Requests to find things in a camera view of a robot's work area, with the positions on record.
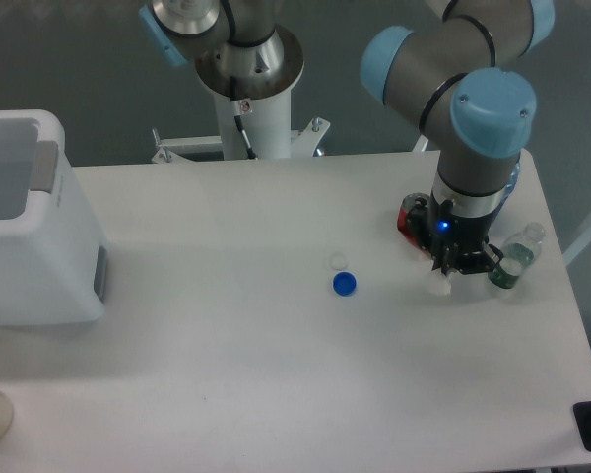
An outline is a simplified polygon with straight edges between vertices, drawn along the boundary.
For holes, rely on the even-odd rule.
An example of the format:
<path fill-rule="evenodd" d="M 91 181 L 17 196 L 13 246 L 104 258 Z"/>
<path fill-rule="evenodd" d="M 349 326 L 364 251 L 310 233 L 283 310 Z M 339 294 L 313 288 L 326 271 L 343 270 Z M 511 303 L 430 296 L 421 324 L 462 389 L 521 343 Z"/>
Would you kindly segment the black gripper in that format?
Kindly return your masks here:
<path fill-rule="evenodd" d="M 488 236 L 497 210 L 473 218 L 458 216 L 453 210 L 450 200 L 439 204 L 429 196 L 431 271 L 447 277 L 455 266 L 462 275 L 491 273 L 503 258 L 503 252 L 490 243 Z"/>

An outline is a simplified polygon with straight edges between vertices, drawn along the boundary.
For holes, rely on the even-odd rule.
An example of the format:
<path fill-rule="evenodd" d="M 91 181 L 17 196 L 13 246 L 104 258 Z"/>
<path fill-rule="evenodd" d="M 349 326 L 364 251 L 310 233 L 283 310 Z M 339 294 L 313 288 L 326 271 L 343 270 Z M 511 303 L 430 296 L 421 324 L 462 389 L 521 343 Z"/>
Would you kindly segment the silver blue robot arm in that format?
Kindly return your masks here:
<path fill-rule="evenodd" d="M 418 128 L 440 151 L 432 190 L 407 198 L 398 227 L 448 275 L 492 272 L 502 252 L 490 227 L 516 181 L 532 132 L 536 94 L 504 64 L 552 31 L 550 1 L 443 1 L 441 26 L 403 27 L 366 47 L 365 89 Z M 297 38 L 271 1 L 149 1 L 144 28 L 173 65 L 192 62 L 212 93 L 228 160 L 296 153 L 291 91 L 303 70 Z"/>

